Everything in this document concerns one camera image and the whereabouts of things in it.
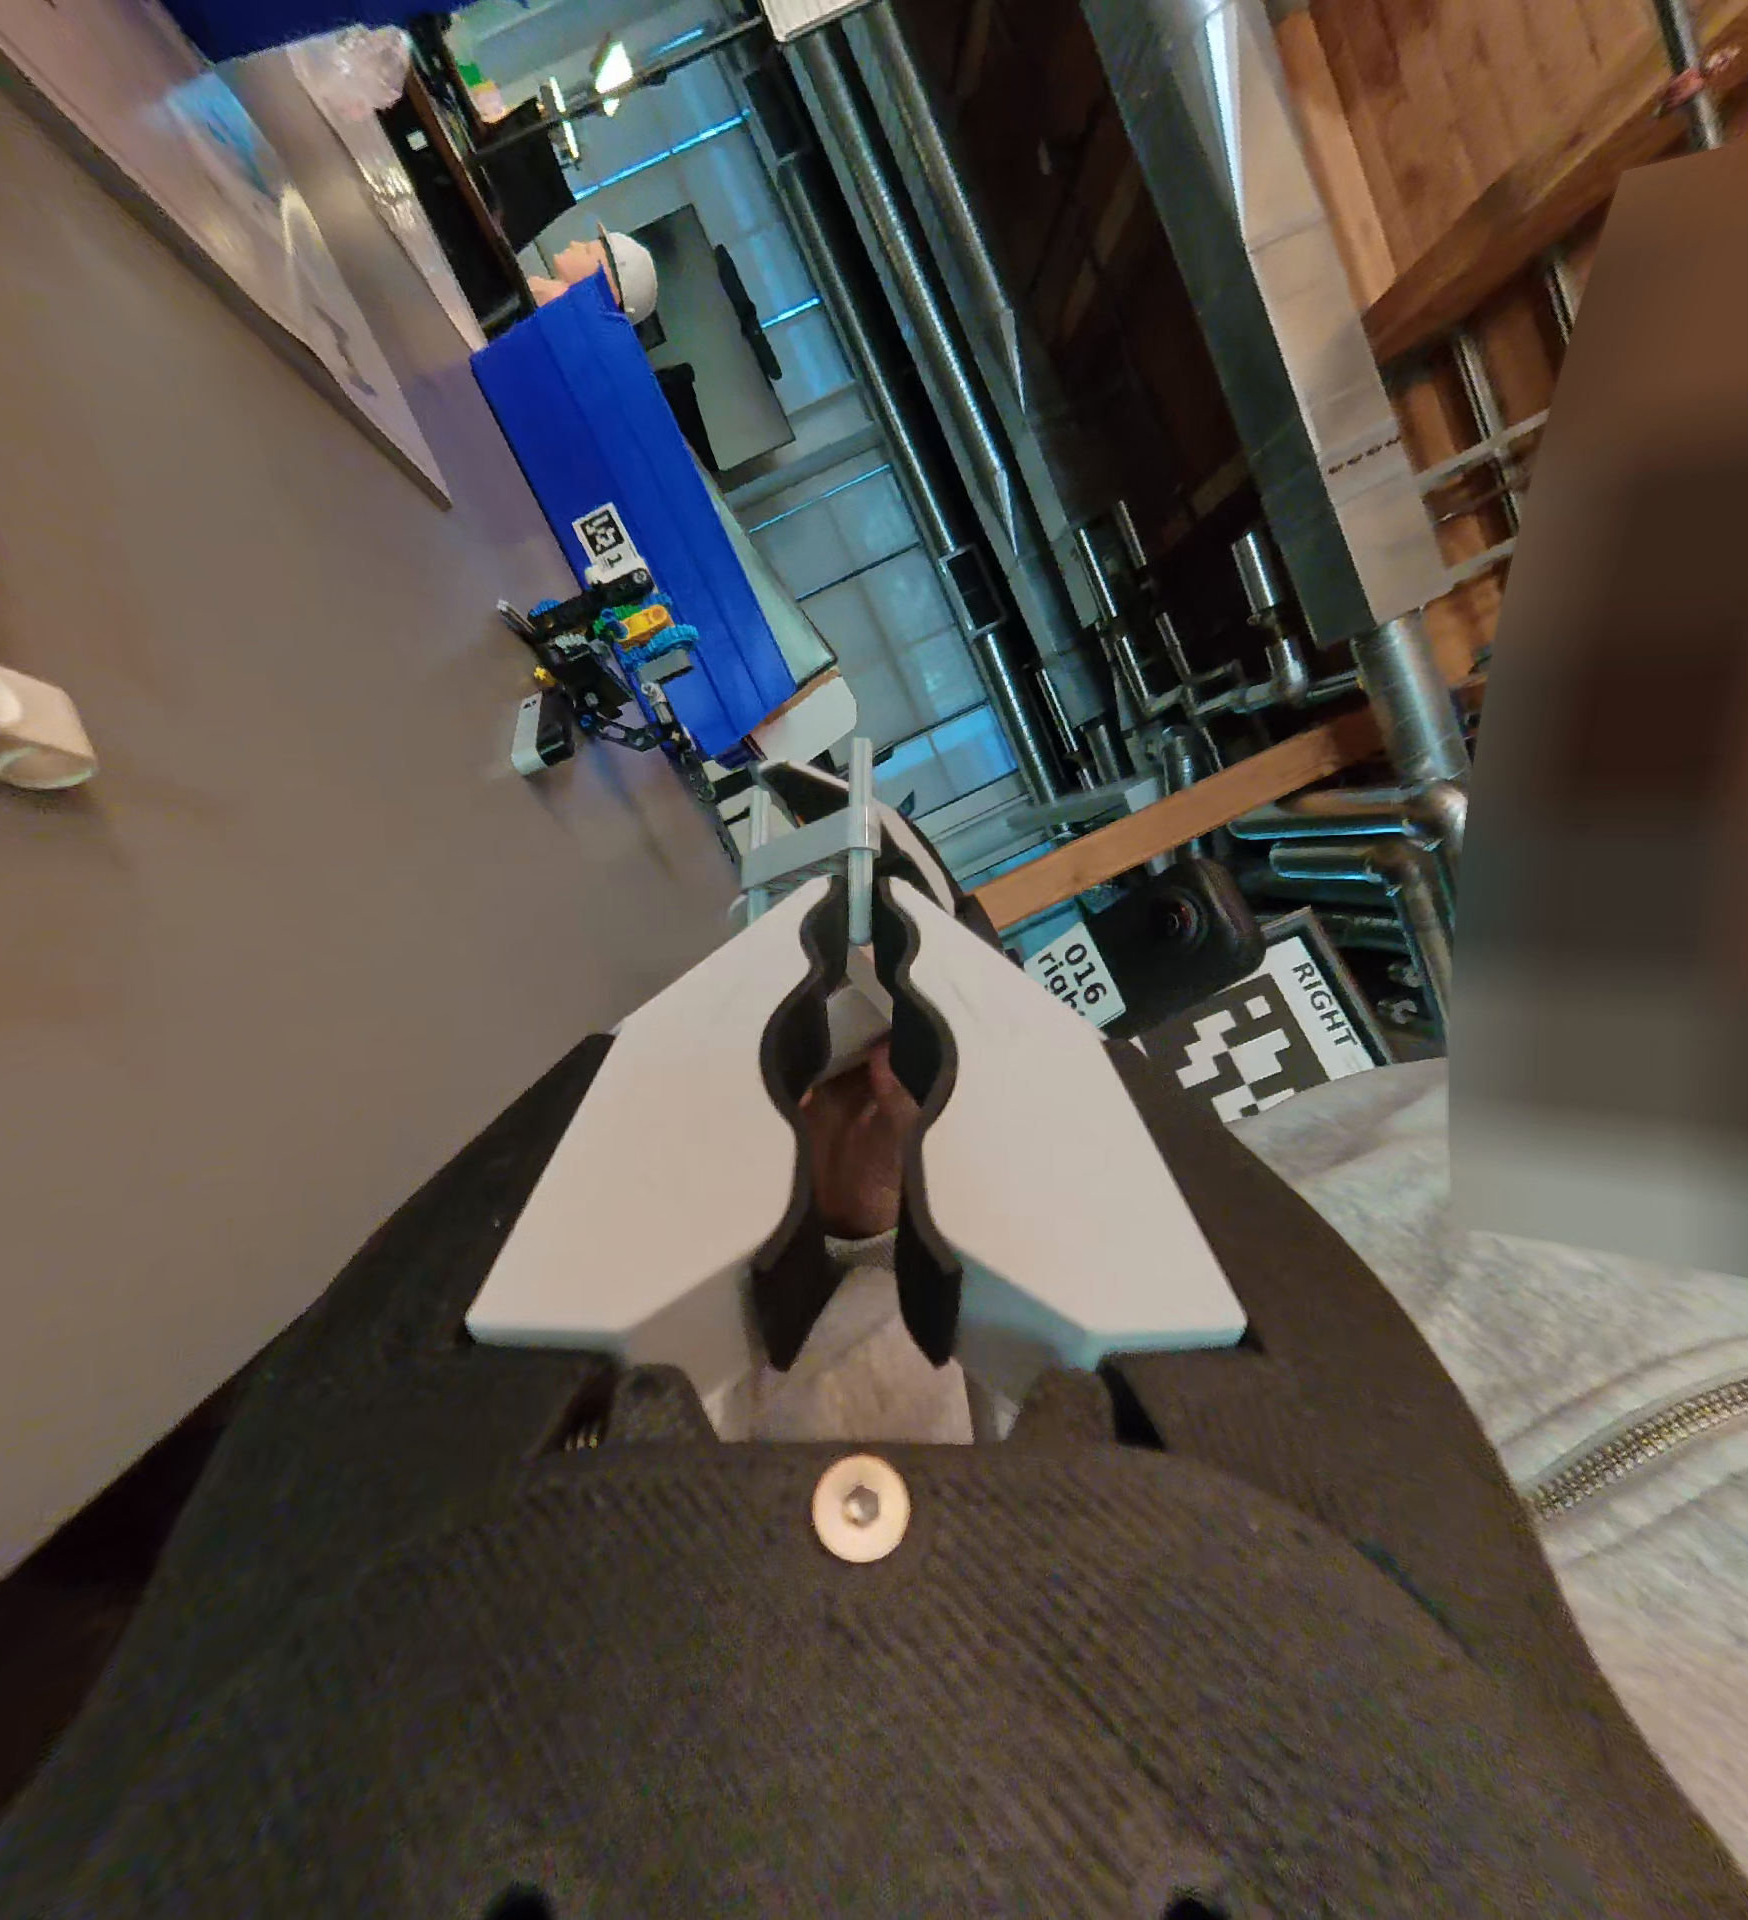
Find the silver ventilation duct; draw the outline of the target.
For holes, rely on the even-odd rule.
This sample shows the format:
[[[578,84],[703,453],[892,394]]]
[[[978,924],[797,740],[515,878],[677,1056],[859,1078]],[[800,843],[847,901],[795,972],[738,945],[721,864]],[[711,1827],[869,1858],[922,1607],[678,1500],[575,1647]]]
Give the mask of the silver ventilation duct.
[[[1084,16],[1316,636],[1447,590],[1447,562],[1317,188],[1270,12]]]

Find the partly built lego model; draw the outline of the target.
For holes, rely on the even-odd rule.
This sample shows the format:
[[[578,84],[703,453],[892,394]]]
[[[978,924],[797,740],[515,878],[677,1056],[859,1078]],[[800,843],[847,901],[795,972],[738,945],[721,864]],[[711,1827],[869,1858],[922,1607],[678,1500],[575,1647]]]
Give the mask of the partly built lego model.
[[[509,764],[536,777],[575,760],[582,740],[658,753],[700,796],[706,755],[672,709],[668,689],[700,667],[695,626],[645,565],[632,562],[571,598],[528,610],[504,601],[501,624],[532,659],[532,691],[517,709]]]

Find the grey lego piece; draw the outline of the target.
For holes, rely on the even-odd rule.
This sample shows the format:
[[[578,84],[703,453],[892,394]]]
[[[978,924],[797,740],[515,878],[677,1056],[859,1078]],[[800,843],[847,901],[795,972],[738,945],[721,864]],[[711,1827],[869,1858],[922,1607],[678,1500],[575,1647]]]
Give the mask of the grey lego piece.
[[[810,878],[847,884],[853,946],[875,942],[877,881],[898,857],[910,820],[877,792],[877,755],[864,735],[849,737],[849,771],[808,761],[759,761],[752,769],[740,886],[747,924]]]

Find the printed instruction sheet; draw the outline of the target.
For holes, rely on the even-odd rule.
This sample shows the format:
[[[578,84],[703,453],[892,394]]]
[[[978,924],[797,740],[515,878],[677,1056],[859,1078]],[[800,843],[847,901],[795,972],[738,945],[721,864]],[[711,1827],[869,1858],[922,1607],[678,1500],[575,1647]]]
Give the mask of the printed instruction sheet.
[[[306,195],[164,5],[0,1],[0,80],[428,498],[451,504]]]

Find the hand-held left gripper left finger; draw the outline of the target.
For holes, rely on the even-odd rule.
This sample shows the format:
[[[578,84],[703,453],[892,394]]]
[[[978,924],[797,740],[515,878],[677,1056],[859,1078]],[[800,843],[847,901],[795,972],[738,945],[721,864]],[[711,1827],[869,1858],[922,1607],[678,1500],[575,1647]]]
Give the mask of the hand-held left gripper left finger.
[[[487,1348],[674,1370],[752,1426],[834,1289],[808,1090],[830,1061],[849,884],[800,882],[630,1013],[481,1282]]]

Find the grey metal pipes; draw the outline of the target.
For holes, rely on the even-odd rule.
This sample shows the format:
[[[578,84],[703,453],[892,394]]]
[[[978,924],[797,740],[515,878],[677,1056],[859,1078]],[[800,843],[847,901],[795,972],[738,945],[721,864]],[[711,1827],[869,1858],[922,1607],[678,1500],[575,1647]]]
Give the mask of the grey metal pipes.
[[[869,4],[787,45],[795,88],[866,255],[894,347],[883,381],[925,439],[954,528],[939,569],[1037,804],[1071,798],[1118,746],[1091,598],[1027,418],[1027,347],[901,23]]]

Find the blue plastic bin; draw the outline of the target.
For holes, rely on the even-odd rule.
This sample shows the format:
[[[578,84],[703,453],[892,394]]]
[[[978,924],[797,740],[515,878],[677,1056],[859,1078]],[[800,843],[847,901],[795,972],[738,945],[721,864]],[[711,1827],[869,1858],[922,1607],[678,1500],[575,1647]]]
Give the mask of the blue plastic bin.
[[[736,757],[795,675],[610,277],[539,306],[472,371],[575,577],[626,547],[695,628],[668,701],[706,755]]]

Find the wooden beam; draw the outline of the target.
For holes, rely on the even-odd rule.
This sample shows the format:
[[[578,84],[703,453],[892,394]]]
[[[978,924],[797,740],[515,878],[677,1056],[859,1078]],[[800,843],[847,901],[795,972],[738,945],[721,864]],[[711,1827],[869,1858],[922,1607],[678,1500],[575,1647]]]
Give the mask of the wooden beam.
[[[1360,766],[1382,749],[1383,735],[1372,708],[1339,713],[983,882],[976,889],[976,901],[998,930],[1008,930],[1105,881],[1142,869],[1174,846]]]

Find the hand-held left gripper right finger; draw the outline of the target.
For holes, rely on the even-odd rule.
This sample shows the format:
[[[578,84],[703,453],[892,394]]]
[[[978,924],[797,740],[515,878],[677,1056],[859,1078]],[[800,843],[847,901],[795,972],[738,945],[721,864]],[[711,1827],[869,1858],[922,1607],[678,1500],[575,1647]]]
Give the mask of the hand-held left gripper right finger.
[[[922,1353],[1023,1404],[1045,1371],[1234,1348],[1247,1311],[1095,1027],[901,878],[873,960],[917,1103],[894,1280]]]

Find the person's right hand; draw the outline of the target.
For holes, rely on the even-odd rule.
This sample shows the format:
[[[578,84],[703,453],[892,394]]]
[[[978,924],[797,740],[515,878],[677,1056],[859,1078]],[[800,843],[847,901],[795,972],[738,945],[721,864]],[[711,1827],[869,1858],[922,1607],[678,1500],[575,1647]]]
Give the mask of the person's right hand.
[[[826,1234],[869,1238],[894,1229],[902,1150],[917,1103],[886,1047],[815,1085],[801,1099],[814,1152],[814,1200]]]

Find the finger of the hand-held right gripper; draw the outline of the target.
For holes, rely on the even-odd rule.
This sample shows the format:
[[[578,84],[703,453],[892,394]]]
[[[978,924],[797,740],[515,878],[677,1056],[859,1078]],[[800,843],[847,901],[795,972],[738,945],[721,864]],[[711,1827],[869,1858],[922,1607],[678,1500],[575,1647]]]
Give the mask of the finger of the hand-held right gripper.
[[[849,779],[800,761],[764,764],[761,789],[772,794],[795,827],[830,820],[851,804]],[[933,843],[892,806],[877,801],[875,810],[883,833],[877,876],[897,876],[921,886],[959,924],[981,939],[995,939],[999,932],[983,906],[952,876]]]

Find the grey monitor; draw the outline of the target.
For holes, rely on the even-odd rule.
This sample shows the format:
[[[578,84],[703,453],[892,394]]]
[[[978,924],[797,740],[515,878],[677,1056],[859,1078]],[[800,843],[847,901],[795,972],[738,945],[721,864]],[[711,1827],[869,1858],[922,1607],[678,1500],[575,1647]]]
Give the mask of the grey monitor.
[[[639,227],[636,240],[657,272],[657,306],[639,338],[692,452],[726,482],[795,438],[775,391],[779,361],[732,251],[695,206]]]

